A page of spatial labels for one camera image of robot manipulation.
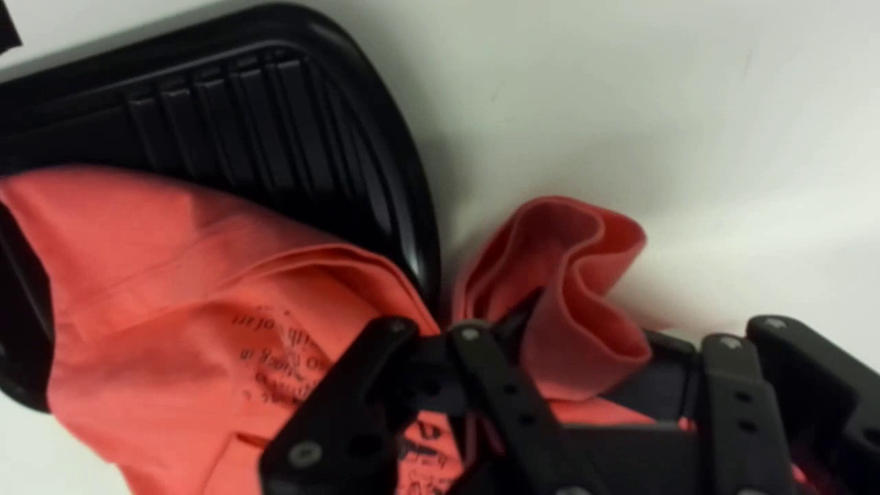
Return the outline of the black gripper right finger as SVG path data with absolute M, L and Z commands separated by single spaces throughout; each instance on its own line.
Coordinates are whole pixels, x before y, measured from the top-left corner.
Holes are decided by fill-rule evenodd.
M 690 432 L 641 448 L 641 495 L 880 495 L 880 375 L 791 315 L 752 315 L 699 345 L 649 336 Z

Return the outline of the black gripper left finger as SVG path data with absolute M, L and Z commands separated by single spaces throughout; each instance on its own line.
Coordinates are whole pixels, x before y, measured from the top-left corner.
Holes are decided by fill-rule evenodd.
M 261 495 L 393 495 L 404 428 L 464 406 L 447 336 L 373 319 L 263 448 Z

